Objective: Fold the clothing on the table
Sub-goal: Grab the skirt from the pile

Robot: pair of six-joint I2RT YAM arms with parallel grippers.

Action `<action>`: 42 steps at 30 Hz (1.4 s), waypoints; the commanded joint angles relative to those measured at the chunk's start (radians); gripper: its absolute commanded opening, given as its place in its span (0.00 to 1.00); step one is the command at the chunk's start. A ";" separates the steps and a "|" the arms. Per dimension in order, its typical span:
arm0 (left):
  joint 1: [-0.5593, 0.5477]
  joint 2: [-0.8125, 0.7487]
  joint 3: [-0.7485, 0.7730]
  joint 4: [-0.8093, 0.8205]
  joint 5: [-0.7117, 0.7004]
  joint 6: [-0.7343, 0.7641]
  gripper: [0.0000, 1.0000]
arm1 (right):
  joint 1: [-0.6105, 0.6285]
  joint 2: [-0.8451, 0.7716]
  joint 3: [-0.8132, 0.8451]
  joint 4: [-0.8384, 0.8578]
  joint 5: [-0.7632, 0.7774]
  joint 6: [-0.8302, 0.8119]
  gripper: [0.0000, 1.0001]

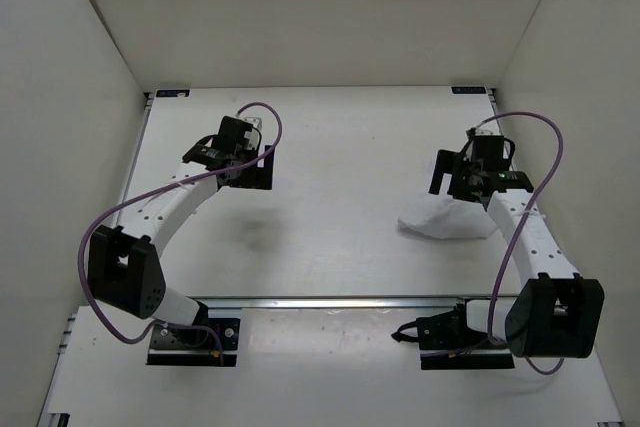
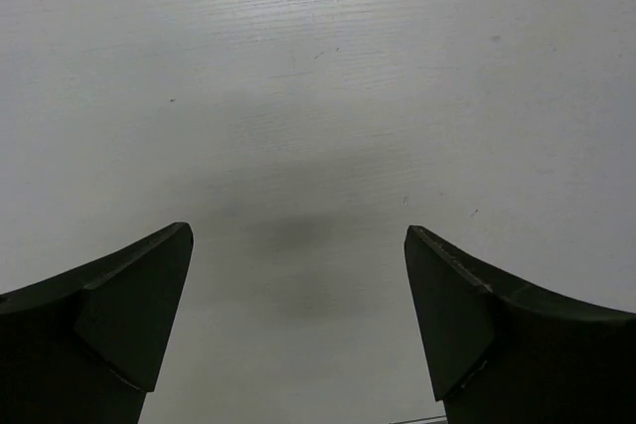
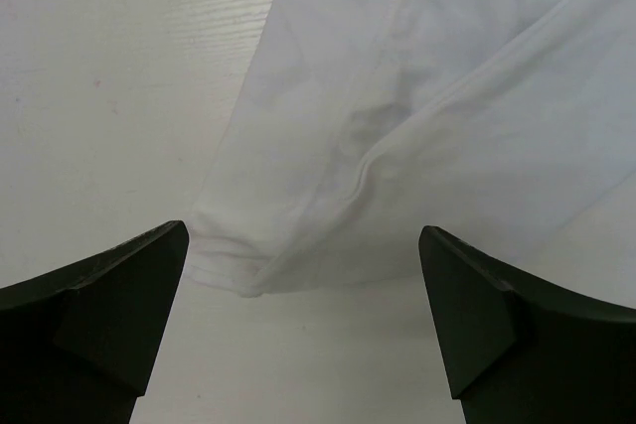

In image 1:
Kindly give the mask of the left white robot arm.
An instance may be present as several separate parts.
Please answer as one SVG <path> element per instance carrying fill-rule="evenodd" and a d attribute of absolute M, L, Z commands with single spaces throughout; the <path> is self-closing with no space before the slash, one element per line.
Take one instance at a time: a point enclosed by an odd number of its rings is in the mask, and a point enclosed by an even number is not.
<path fill-rule="evenodd" d="M 185 344 L 203 342 L 205 306 L 167 286 L 160 259 L 183 224 L 222 188 L 272 188 L 274 147 L 261 151 L 261 142 L 261 118 L 225 116 L 216 134 L 183 155 L 166 191 L 145 199 L 122 224 L 96 228 L 86 274 L 93 299 L 166 323 Z"/>

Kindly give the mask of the white skirt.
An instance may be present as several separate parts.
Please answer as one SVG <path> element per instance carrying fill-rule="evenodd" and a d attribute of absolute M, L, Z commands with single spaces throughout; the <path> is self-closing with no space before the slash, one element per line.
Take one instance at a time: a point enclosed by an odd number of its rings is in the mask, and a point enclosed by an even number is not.
<path fill-rule="evenodd" d="M 486 239 L 496 223 L 481 204 L 421 193 L 398 217 L 400 228 L 438 240 Z"/>

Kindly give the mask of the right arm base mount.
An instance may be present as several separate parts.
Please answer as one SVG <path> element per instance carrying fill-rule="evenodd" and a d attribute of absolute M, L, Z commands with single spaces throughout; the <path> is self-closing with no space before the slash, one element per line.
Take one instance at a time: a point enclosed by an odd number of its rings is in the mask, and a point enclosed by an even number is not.
<path fill-rule="evenodd" d="M 465 316 L 458 311 L 419 317 L 416 322 L 423 371 L 509 370 L 515 367 L 506 347 L 492 345 L 484 333 L 469 329 Z"/>

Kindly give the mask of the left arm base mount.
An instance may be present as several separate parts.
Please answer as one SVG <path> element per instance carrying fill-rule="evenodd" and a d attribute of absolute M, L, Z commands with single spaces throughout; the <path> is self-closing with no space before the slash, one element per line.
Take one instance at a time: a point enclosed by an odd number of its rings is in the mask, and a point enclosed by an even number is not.
<path fill-rule="evenodd" d="M 223 355 L 214 338 L 203 331 L 178 331 L 156 326 L 150 337 L 146 363 L 150 366 L 235 367 L 241 319 L 209 317 Z"/>

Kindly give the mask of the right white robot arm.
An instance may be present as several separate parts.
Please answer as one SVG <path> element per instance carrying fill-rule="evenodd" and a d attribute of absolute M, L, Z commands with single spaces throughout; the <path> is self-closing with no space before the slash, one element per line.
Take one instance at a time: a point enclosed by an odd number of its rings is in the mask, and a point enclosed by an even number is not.
<path fill-rule="evenodd" d="M 513 300 L 462 301 L 447 313 L 447 325 L 420 327 L 418 341 L 425 350 L 452 354 L 496 344 L 517 357 L 588 357 L 604 303 L 601 284 L 582 277 L 560 251 L 529 178 L 511 167 L 514 142 L 478 128 L 467 137 L 459 151 L 438 151 L 427 191 L 408 204 L 398 224 L 437 240 L 500 233 L 522 288 Z"/>

